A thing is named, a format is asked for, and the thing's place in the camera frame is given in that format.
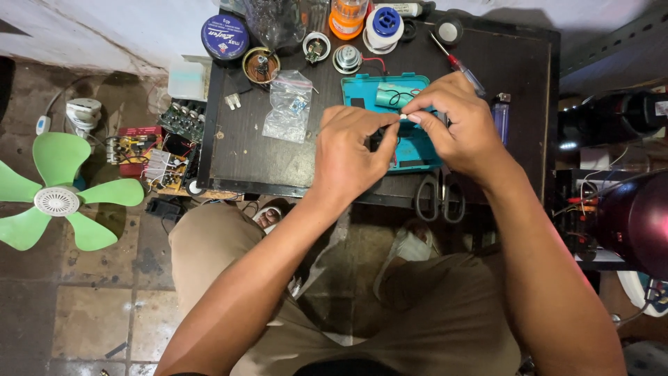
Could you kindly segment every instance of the person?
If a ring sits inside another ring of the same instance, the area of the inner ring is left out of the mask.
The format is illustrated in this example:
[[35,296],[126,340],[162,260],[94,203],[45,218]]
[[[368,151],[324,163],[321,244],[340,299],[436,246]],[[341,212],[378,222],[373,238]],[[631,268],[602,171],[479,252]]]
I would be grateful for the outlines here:
[[[449,128],[422,110],[429,106],[448,115]],[[188,212],[170,234],[179,309],[187,315],[156,375],[514,375],[520,348],[543,376],[626,375],[610,317],[471,83],[448,74],[402,112],[429,134],[449,168],[485,192],[504,282],[483,259],[413,260],[400,250],[377,289],[400,310],[387,328],[350,347],[318,331],[287,284],[313,242],[385,175],[399,126],[398,114],[334,106],[323,113],[313,184],[270,234],[225,204]],[[365,138],[384,126],[370,153]],[[261,224],[277,217],[269,212]]]

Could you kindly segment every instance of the teal plastic case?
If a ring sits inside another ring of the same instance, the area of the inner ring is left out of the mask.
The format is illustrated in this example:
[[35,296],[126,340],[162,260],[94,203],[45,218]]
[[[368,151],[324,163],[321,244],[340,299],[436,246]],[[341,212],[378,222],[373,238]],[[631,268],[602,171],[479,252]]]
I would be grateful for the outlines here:
[[[343,103],[346,106],[359,106],[360,99],[364,101],[364,108],[375,112],[397,112],[396,108],[376,105],[378,84],[385,82],[408,88],[424,89],[429,85],[429,78],[416,76],[415,73],[403,73],[400,76],[369,77],[368,74],[358,74],[355,77],[341,79]],[[390,162],[388,174],[415,173],[433,171],[441,167],[441,158],[434,150],[434,144],[427,132],[420,125],[410,121],[399,122],[399,142],[395,150],[395,157]]]

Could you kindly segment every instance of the green fan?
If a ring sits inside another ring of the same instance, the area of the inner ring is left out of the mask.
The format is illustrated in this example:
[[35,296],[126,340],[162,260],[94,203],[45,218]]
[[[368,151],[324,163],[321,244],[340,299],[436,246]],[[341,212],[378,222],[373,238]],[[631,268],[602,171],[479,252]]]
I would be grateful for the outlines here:
[[135,179],[100,184],[83,192],[72,186],[90,145],[74,134],[47,132],[35,139],[33,159],[46,187],[15,173],[0,161],[0,201],[33,202],[35,207],[0,218],[0,240],[25,251],[37,243],[51,217],[65,217],[74,228],[74,241],[83,251],[95,251],[118,241],[103,225],[77,212],[82,203],[139,205],[142,185]]

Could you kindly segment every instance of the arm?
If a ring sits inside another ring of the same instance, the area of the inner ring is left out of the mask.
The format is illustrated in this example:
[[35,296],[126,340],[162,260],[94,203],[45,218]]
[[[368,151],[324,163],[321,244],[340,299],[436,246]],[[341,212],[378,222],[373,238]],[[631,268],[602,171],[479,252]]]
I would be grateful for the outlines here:
[[[276,228],[222,272],[176,329],[156,375],[227,375],[260,337],[313,242],[343,210],[385,175],[399,115],[339,106],[323,114],[313,184]],[[388,128],[376,153],[366,136]]]
[[[447,128],[421,111],[433,105]],[[501,235],[506,299],[515,335],[541,375],[626,375],[619,338],[598,296],[560,239],[522,170],[504,148],[488,105],[456,72],[403,112],[429,133],[448,166],[483,188]]]

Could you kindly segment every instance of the black scissors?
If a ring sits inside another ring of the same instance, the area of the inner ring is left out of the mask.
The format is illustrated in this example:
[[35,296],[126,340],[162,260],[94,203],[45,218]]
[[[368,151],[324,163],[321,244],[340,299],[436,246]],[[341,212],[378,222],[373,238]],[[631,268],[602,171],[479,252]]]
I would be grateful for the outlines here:
[[[455,181],[454,176],[452,176],[452,174],[448,174],[447,177],[444,176],[441,169],[438,169],[438,172],[427,174],[420,183],[420,186],[417,188],[417,192],[415,193],[415,214],[417,214],[417,217],[423,221],[432,222],[435,221],[438,218],[438,215],[442,213],[446,222],[460,223],[462,218],[464,218],[464,212],[466,210],[466,199],[464,198],[463,194],[460,195],[460,201],[451,199],[450,196],[452,195],[452,187],[454,185],[459,186],[459,183]],[[420,210],[420,197],[422,196],[422,191],[427,186],[430,186],[430,190],[432,192],[430,201],[433,204],[431,209],[433,214],[431,217],[425,217],[422,210]],[[455,218],[450,217],[450,202],[459,203],[459,210],[456,212]]]

